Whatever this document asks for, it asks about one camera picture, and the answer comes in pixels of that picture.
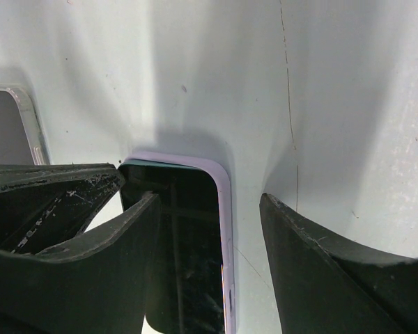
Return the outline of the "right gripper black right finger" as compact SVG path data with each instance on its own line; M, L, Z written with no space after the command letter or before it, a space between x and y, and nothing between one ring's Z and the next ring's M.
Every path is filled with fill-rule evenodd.
M342 237L268 193L260 216L284 333L418 333L418 258Z

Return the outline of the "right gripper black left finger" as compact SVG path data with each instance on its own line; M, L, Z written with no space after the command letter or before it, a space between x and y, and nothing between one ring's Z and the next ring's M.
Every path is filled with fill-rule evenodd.
M35 255L0 250L0 333L140 333L161 203Z

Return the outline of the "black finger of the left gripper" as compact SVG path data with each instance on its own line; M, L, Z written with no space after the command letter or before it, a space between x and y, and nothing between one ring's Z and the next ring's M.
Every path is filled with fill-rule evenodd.
M37 254L82 234L124 183L112 164L0 165L0 251Z

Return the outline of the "white phone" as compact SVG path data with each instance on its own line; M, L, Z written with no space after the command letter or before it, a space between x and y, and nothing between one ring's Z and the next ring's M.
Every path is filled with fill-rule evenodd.
M0 164L34 165L17 102L6 91L0 91Z

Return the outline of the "clear phone case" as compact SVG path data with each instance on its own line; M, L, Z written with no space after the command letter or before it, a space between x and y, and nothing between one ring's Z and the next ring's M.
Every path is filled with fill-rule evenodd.
M0 91L10 93L17 102L34 160L34 166L49 164L50 160L45 137L40 126L36 108L30 96L16 85L0 84Z

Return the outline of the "purple phone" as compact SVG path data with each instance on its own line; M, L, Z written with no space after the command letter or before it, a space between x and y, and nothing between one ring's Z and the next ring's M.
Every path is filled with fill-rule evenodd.
M235 314L235 275L233 264L233 223L231 208L231 181L224 168L216 161L165 154L159 152L136 152L122 164L131 161L145 161L149 165L174 165L202 170L215 182L219 203L219 227L222 246L222 288L224 298L224 333L234 333L237 329Z

